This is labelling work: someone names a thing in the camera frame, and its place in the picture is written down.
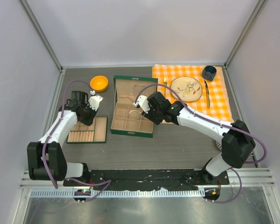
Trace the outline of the green jewelry tray insert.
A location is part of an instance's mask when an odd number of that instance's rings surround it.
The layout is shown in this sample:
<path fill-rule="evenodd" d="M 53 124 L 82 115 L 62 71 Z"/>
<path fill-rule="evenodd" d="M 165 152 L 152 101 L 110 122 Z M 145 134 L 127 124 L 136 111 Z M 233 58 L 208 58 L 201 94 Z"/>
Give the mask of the green jewelry tray insert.
<path fill-rule="evenodd" d="M 107 140 L 107 117 L 95 117 L 90 126 L 77 122 L 69 132 L 67 144 L 105 144 Z"/>

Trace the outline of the green jewelry box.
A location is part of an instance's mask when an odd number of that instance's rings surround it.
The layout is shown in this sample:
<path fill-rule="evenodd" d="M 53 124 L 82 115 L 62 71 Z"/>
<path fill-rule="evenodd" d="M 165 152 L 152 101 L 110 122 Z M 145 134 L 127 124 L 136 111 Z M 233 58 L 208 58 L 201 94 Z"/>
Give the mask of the green jewelry box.
<path fill-rule="evenodd" d="M 152 138 L 154 123 L 143 117 L 141 108 L 133 103 L 139 92 L 148 85 L 158 83 L 152 77 L 133 77 L 115 75 L 114 78 L 114 111 L 111 133 L 117 135 Z"/>

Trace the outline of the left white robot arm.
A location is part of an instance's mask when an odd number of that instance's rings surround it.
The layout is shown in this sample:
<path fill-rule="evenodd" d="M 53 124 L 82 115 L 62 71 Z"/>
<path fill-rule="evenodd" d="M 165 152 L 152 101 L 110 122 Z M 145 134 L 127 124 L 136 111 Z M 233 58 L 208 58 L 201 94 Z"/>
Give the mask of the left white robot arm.
<path fill-rule="evenodd" d="M 103 97 L 83 91 L 73 91 L 63 99 L 57 118 L 50 129 L 37 142 L 27 146 L 28 173 L 31 180 L 57 182 L 74 178 L 79 186 L 89 183 L 90 174 L 83 163 L 67 162 L 62 151 L 70 130 L 78 122 L 91 126 Z"/>

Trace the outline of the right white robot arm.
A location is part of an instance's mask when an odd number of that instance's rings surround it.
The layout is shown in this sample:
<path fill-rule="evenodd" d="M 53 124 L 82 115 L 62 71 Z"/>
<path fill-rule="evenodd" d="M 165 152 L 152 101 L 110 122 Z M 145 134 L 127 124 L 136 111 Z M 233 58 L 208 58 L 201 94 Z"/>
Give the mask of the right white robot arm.
<path fill-rule="evenodd" d="M 256 146 L 243 121 L 221 122 L 195 112 L 183 102 L 170 103 L 158 91 L 149 97 L 140 95 L 134 106 L 141 108 L 142 116 L 157 125 L 166 121 L 186 126 L 211 137 L 221 145 L 221 152 L 208 160 L 201 170 L 201 178 L 206 184 L 213 184 L 229 168 L 241 168 Z"/>

